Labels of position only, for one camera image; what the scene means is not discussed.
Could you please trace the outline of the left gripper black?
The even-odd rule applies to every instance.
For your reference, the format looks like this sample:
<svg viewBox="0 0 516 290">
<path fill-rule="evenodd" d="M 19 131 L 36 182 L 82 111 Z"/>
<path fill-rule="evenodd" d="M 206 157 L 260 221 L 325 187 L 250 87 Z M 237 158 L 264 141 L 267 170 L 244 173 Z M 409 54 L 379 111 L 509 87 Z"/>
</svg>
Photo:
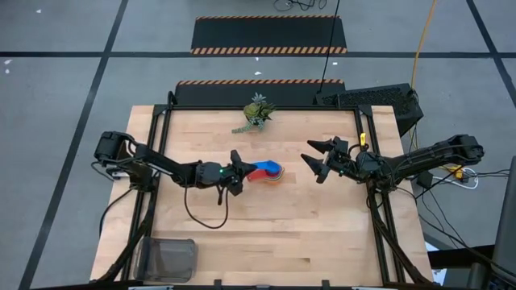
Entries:
<svg viewBox="0 0 516 290">
<path fill-rule="evenodd" d="M 228 164 L 225 167 L 215 162 L 199 164 L 197 166 L 197 187 L 227 186 L 233 196 L 240 195 L 243 191 L 243 181 L 238 176 L 230 178 L 231 167 L 240 177 L 247 177 L 257 169 L 257 166 L 243 162 L 237 150 L 231 150 L 230 160 L 231 165 Z"/>
</svg>

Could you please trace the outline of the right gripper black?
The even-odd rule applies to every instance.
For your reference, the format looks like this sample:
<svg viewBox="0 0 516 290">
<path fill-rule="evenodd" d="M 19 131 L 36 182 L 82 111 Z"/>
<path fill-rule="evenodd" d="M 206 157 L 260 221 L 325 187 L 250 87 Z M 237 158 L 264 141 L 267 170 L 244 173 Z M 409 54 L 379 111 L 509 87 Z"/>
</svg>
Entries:
<svg viewBox="0 0 516 290">
<path fill-rule="evenodd" d="M 308 140 L 307 143 L 316 151 L 324 154 L 328 152 L 328 166 L 322 159 L 315 159 L 309 155 L 301 155 L 302 159 L 310 167 L 316 176 L 316 182 L 322 184 L 330 171 L 337 172 L 340 176 L 346 176 L 353 180 L 364 180 L 364 174 L 358 167 L 358 163 L 352 160 L 351 152 L 360 147 L 359 144 L 348 146 L 348 141 L 339 137 L 328 139 L 327 141 Z"/>
</svg>

